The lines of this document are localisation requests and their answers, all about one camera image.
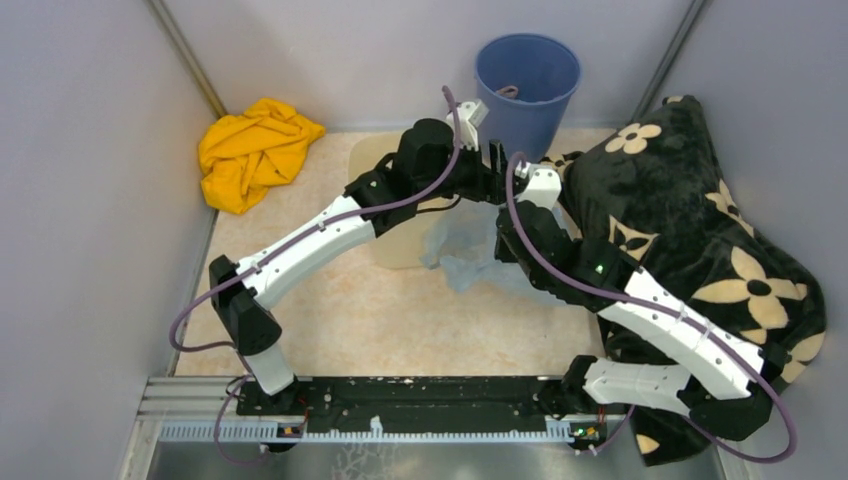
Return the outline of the light blue trash bag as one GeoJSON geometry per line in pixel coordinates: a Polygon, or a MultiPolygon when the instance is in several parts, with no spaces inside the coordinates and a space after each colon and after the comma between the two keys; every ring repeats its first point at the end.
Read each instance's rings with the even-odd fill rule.
{"type": "Polygon", "coordinates": [[[470,201],[443,211],[424,235],[421,264],[440,269],[447,285],[458,293],[489,285],[540,305],[564,307],[565,301],[535,289],[519,265],[495,258],[500,211],[498,206],[470,201]]]}

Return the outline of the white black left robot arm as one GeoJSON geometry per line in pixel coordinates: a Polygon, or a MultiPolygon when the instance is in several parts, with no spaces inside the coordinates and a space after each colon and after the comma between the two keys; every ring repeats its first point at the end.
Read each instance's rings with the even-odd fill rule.
{"type": "Polygon", "coordinates": [[[382,154],[309,222],[251,256],[216,258],[209,267],[212,307],[261,389],[263,404],[285,414],[300,399],[297,375],[278,345],[282,328],[271,313],[291,289],[343,253],[413,219],[422,203],[503,202],[505,167],[499,140],[469,146],[446,122],[418,120],[399,135],[395,150],[382,154]]]}

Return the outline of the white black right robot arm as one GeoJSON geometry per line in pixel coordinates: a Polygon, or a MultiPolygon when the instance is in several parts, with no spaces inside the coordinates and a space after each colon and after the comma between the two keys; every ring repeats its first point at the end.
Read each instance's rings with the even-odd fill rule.
{"type": "Polygon", "coordinates": [[[727,440],[749,437],[778,412],[789,434],[796,433],[785,404],[763,377],[762,347],[686,305],[612,244],[570,239],[546,207],[510,198],[496,225],[500,242],[533,287],[629,330],[671,361],[589,359],[584,373],[563,385],[569,408],[644,407],[727,440]]]}

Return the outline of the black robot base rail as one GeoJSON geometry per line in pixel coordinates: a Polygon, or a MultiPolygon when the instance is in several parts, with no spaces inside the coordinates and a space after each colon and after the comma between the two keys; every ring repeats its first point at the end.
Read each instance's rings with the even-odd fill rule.
{"type": "Polygon", "coordinates": [[[547,376],[302,377],[269,395],[246,377],[151,378],[138,409],[163,441],[300,445],[554,444],[590,453],[623,406],[579,406],[547,376]]]}

